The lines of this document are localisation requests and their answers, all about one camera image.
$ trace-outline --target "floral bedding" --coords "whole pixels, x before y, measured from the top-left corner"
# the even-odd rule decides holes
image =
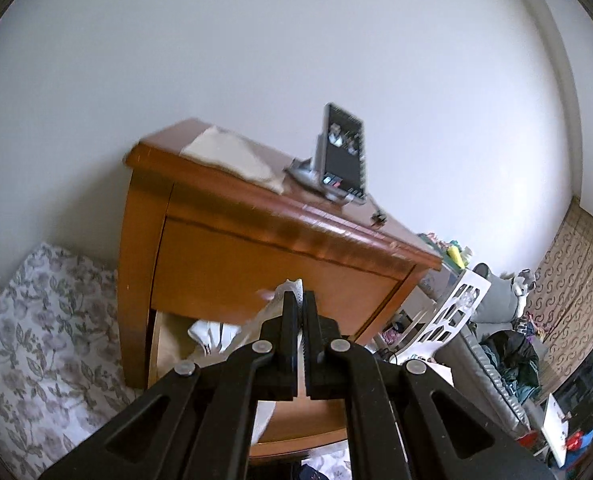
[[[116,270],[42,244],[0,297],[0,456],[33,479],[132,402]]]

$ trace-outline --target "patterned curtain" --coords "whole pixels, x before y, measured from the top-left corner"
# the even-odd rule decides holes
[[[593,216],[574,198],[536,272],[527,310],[545,329],[541,398],[554,392],[593,348]]]

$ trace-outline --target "white plastic chair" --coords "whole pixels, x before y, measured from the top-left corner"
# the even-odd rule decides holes
[[[488,280],[475,272],[463,270],[454,285],[436,302],[434,312],[419,312],[407,330],[388,346],[391,351],[396,351],[390,361],[401,364],[414,355],[425,359],[433,357],[439,348],[448,344],[461,331],[487,294],[490,285]],[[397,350],[397,346],[421,322],[425,325],[419,333],[404,348]]]

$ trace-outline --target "open drawer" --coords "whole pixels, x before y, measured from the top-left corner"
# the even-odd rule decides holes
[[[169,372],[175,362],[192,353],[195,343],[188,336],[188,328],[193,321],[167,312],[156,313],[148,387]],[[292,402],[276,403],[275,411],[260,442],[250,449],[250,458],[262,460],[277,455],[305,457],[311,450],[329,446],[346,438],[343,401],[310,400],[305,396],[301,353],[299,396]]]

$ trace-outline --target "metal screw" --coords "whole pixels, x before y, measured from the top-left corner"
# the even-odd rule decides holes
[[[195,369],[196,365],[193,361],[189,360],[179,361],[174,365],[174,371],[182,377],[190,377]]]
[[[334,339],[329,347],[335,352],[347,352],[351,345],[347,339]]]
[[[418,359],[412,359],[411,361],[407,361],[405,365],[407,371],[414,375],[423,375],[425,370],[427,370],[427,365]]]
[[[252,343],[252,350],[254,350],[257,354],[266,354],[272,351],[272,343],[266,341],[265,339],[259,339],[258,341],[254,341],[254,343]]]

